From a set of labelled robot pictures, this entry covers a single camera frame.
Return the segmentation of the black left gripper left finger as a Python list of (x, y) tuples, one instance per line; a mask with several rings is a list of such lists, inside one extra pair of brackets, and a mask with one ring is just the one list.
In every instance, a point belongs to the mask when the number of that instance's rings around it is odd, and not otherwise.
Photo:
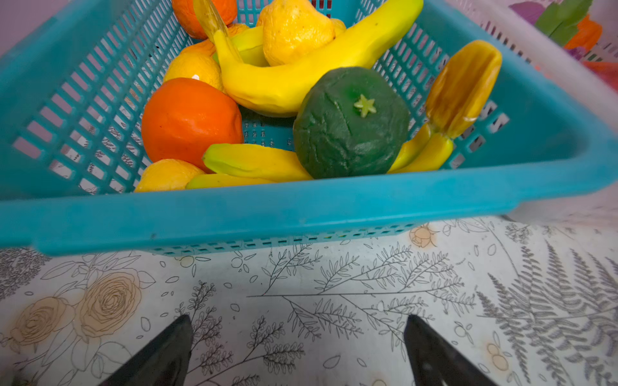
[(100, 386), (183, 385), (191, 358), (192, 324), (182, 315)]

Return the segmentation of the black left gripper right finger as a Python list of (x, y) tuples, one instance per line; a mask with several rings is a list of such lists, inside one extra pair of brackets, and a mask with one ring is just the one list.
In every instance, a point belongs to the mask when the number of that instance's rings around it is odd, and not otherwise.
[(496, 385), (417, 315), (407, 318), (404, 343), (416, 385)]

